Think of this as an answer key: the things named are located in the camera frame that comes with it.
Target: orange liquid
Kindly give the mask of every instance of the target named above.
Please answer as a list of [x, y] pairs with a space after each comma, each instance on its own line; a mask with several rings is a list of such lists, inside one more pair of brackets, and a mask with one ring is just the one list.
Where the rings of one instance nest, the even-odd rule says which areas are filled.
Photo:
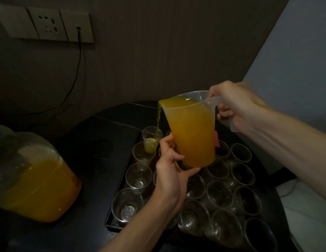
[[[183, 97], [160, 100], [165, 108], [189, 106], [197, 103]], [[214, 114], [203, 104], [165, 110], [174, 139], [182, 155], [184, 164], [202, 168], [214, 161]]]
[[40, 222], [60, 218], [81, 190], [81, 182], [64, 161], [45, 160], [31, 165], [7, 190], [0, 206]]

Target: forearm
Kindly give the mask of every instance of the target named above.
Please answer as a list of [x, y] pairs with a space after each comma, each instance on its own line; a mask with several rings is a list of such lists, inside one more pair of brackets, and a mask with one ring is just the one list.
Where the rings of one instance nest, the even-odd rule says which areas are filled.
[[258, 108], [243, 131], [326, 199], [326, 134], [267, 108]]
[[144, 208], [101, 251], [151, 251], [167, 226], [170, 212], [165, 200], [154, 193]]

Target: black round table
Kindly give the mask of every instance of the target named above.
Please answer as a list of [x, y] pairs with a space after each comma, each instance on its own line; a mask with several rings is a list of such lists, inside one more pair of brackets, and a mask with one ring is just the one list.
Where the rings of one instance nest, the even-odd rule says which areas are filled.
[[[115, 235], [105, 219], [139, 131], [157, 125], [157, 101], [125, 103], [87, 118], [57, 143], [56, 148], [83, 183], [72, 207], [57, 221], [38, 223], [0, 210], [0, 237], [9, 251], [98, 251]], [[169, 130], [162, 113], [160, 129]], [[229, 146], [242, 140], [216, 121], [220, 140]], [[262, 217], [278, 241], [278, 251], [295, 251], [285, 212], [269, 176], [253, 154], [252, 187], [262, 202]], [[155, 250], [190, 251], [170, 244]]]

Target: blank wall plate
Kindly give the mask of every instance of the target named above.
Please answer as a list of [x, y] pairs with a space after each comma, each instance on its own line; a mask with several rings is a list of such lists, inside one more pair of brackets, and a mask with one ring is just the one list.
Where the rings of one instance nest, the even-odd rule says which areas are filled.
[[41, 39], [68, 41], [59, 10], [36, 7], [28, 10]]
[[34, 24], [24, 7], [0, 4], [0, 21], [10, 37], [39, 39]]
[[81, 35], [80, 41], [94, 43], [91, 22], [87, 13], [65, 10], [61, 10], [60, 13], [70, 42], [78, 41], [77, 27], [79, 26]]

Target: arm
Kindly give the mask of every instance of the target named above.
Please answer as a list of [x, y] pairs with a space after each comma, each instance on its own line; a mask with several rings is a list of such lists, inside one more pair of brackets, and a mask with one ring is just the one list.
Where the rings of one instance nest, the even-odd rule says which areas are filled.
[[270, 108], [244, 83], [211, 87], [221, 95], [219, 119], [233, 117], [239, 131], [326, 199], [326, 134]]
[[162, 157], [156, 165], [156, 187], [148, 203], [137, 213], [101, 251], [151, 251], [173, 217], [180, 211], [185, 199], [188, 178], [199, 168], [182, 171], [176, 161], [184, 156], [171, 147], [170, 133], [160, 141]]

